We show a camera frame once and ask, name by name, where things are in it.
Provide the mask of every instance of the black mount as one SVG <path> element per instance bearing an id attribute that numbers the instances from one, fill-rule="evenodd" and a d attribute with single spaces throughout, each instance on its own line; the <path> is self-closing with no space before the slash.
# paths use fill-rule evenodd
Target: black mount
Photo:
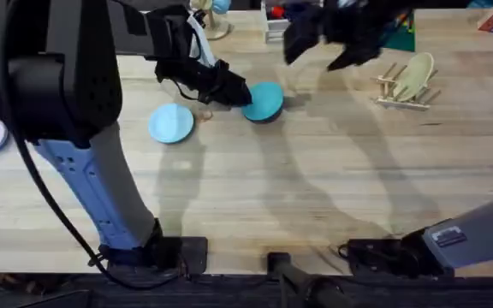
<path id="1" fill-rule="evenodd" d="M 286 252 L 271 252 L 267 255 L 268 277 L 278 279 L 281 284 L 282 307 L 357 307 L 343 294 L 340 287 L 329 277 L 309 275 L 292 265 Z M 292 294 L 294 302 L 288 302 Z"/>
<path id="2" fill-rule="evenodd" d="M 156 218 L 153 232 L 144 247 L 119 250 L 101 245 L 98 250 L 98 260 L 108 260 L 110 265 L 154 267 L 165 271 L 175 269 L 183 262 L 188 274 L 200 275 L 206 270 L 208 240 L 204 237 L 164 237 Z M 94 262 L 91 260 L 88 265 L 94 266 Z"/>
<path id="3" fill-rule="evenodd" d="M 454 269 L 442 267 L 424 243 L 424 231 L 425 228 L 420 229 L 398 240 L 349 240 L 339 253 L 355 276 L 454 277 Z"/>

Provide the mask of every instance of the wooden tabletop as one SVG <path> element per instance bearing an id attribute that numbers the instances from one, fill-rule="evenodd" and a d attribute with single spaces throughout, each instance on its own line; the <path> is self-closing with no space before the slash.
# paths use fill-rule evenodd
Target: wooden tabletop
<path id="1" fill-rule="evenodd" d="M 347 272 L 329 246 L 402 236 L 493 200 L 493 34 L 477 10 L 423 10 L 418 51 L 433 54 L 443 94 L 426 112 L 386 110 L 371 77 L 411 53 L 386 50 L 362 67 L 327 73 L 339 45 L 320 45 L 294 65 L 264 43 L 259 12 L 232 12 L 234 31 L 211 44 L 249 85 L 279 82 L 286 107 L 255 125 L 216 105 L 179 145 L 147 132 L 160 104 L 185 102 L 154 63 L 120 57 L 124 151 L 142 198 L 167 235 L 209 239 L 209 272 L 261 273 L 285 251 L 310 272 Z M 91 245 L 98 236 L 59 174 L 34 154 L 47 185 Z M 0 271 L 91 272 L 87 256 L 30 180 L 14 145 L 0 152 Z M 466 271 L 493 275 L 493 264 Z"/>

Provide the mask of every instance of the light blue plate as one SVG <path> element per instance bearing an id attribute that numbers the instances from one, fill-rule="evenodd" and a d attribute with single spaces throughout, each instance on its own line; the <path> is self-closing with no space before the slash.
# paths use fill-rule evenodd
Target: light blue plate
<path id="1" fill-rule="evenodd" d="M 148 131 L 156 141 L 172 144 L 184 140 L 193 130 L 192 112 L 179 104 L 164 104 L 150 116 Z"/>
<path id="2" fill-rule="evenodd" d="M 212 11 L 216 14 L 226 14 L 229 11 L 231 0 L 213 0 Z"/>
<path id="3" fill-rule="evenodd" d="M 260 82 L 250 88 L 252 104 L 242 107 L 243 115 L 250 121 L 266 121 L 282 108 L 282 88 L 275 82 Z"/>

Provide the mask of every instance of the red object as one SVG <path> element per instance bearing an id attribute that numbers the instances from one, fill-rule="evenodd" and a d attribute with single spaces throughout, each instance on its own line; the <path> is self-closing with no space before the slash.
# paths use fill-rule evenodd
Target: red object
<path id="1" fill-rule="evenodd" d="M 271 15 L 275 18 L 282 18 L 284 16 L 284 7 L 273 7 Z"/>
<path id="2" fill-rule="evenodd" d="M 493 28 L 493 21 L 486 21 L 478 30 L 490 32 Z"/>

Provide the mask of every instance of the black cable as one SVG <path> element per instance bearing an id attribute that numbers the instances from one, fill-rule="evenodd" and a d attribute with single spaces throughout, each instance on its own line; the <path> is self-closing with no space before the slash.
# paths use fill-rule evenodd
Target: black cable
<path id="1" fill-rule="evenodd" d="M 199 50 L 199 54 L 193 58 L 194 60 L 198 61 L 200 58 L 201 58 L 201 55 L 203 54 L 203 46 L 201 46 L 201 38 L 199 37 L 199 34 L 197 33 L 197 31 L 195 31 L 195 29 L 193 27 L 191 27 L 192 30 L 193 30 L 193 36 L 195 37 L 195 41 L 197 42 L 197 49 Z M 197 98 L 193 98 L 193 97 L 190 97 L 189 95 L 187 95 L 180 87 L 180 85 L 178 84 L 178 82 L 173 79 L 173 78 L 169 78 L 170 80 L 172 80 L 172 82 L 175 83 L 176 87 L 178 88 L 178 92 L 180 93 L 180 95 L 187 99 L 187 100 L 192 100 L 192 101 L 198 101 Z"/>
<path id="2" fill-rule="evenodd" d="M 8 36 L 11 27 L 11 21 L 16 14 L 16 10 L 18 8 L 18 3 L 20 0 L 11 0 L 9 2 L 9 6 L 7 8 L 7 14 L 4 20 L 3 32 L 1 35 L 0 41 L 0 85 L 1 85 L 1 99 L 2 99 L 2 110 L 3 110 L 3 122 L 15 138 L 16 147 L 24 161 L 24 164 L 27 167 L 27 171 L 32 176 L 33 182 L 39 189 L 39 192 L 43 195 L 43 198 L 50 206 L 52 211 L 56 214 L 58 219 L 62 222 L 64 227 L 74 236 L 75 240 L 81 245 L 81 247 L 85 250 L 86 254 L 89 256 L 91 260 L 93 260 L 94 265 L 98 268 L 100 273 L 102 273 L 108 280 L 114 282 L 117 285 L 122 287 L 126 287 L 129 289 L 137 290 L 137 291 L 145 291 L 151 290 L 155 287 L 161 287 L 177 278 L 180 277 L 179 270 L 171 276 L 169 279 L 161 282 L 154 283 L 150 286 L 134 286 L 125 281 L 121 281 L 114 277 L 108 270 L 102 265 L 100 260 L 98 260 L 96 253 L 92 250 L 92 248 L 88 245 L 85 239 L 81 236 L 79 231 L 75 228 L 74 224 L 66 217 L 56 200 L 52 197 L 49 192 L 49 189 L 45 185 L 45 182 L 41 178 L 35 163 L 32 160 L 32 156 L 27 148 L 26 141 L 24 141 L 24 136 L 22 131 L 18 127 L 16 123 L 15 111 L 13 110 L 12 99 L 10 96 L 11 87 L 10 87 L 10 76 L 9 76 L 9 59 L 7 55 L 8 50 Z"/>
<path id="3" fill-rule="evenodd" d="M 185 98 L 185 99 L 188 99 L 188 100 L 194 100 L 194 101 L 197 101 L 197 98 L 192 98 L 190 97 L 189 95 L 187 95 L 186 93 L 184 93 L 184 91 L 181 89 L 180 85 L 178 84 L 178 82 L 176 82 L 176 80 L 174 78 L 170 78 L 172 80 L 172 82 L 175 83 L 176 87 L 178 88 L 178 92 L 180 93 L 180 95 Z"/>

